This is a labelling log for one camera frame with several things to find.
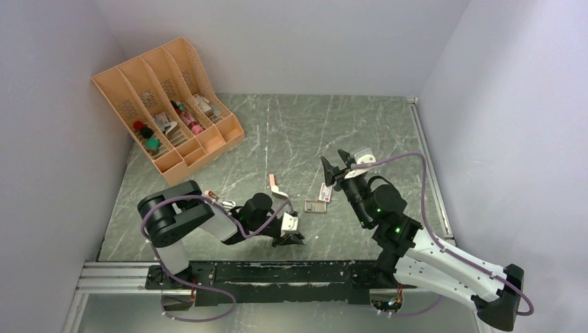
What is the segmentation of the small staple box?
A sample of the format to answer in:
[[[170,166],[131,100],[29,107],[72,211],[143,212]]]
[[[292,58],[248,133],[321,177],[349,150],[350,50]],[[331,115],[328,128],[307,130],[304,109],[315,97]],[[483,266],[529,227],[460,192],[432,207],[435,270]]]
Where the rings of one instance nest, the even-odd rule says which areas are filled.
[[[329,203],[331,201],[331,195],[333,191],[332,185],[326,185],[324,182],[320,186],[320,191],[318,195],[318,200]]]

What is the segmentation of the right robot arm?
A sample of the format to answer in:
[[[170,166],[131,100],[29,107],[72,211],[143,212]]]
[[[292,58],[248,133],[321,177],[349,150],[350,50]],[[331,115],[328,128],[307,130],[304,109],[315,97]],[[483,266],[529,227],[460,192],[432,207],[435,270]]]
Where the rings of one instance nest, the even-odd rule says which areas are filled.
[[[407,202],[388,180],[372,187],[366,173],[380,163],[369,149],[356,155],[340,149],[345,163],[339,168],[321,157],[325,184],[342,191],[364,229],[381,248],[374,279],[382,287],[394,283],[432,291],[459,302],[485,324],[511,332],[523,312],[524,270],[516,264],[499,266],[471,255],[439,238],[426,219],[405,214]]]

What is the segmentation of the cardboard staple tray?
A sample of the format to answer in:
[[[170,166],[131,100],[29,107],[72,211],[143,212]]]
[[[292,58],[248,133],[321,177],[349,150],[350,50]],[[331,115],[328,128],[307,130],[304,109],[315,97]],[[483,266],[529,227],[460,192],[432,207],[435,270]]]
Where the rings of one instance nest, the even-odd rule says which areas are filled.
[[[320,200],[304,201],[304,211],[312,214],[324,214],[327,212],[327,203]]]

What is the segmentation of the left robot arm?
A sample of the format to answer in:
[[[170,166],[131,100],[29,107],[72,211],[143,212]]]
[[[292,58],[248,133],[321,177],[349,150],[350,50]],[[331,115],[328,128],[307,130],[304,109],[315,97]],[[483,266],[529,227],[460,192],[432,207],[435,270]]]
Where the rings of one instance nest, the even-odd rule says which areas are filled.
[[[261,192],[237,205],[188,180],[144,197],[137,211],[141,232],[154,248],[156,259],[166,267],[164,279],[176,289],[191,281],[183,239],[198,228],[225,245],[255,236],[270,237],[274,247],[304,243],[298,230],[299,216],[291,204],[284,203],[275,211],[272,198]]]

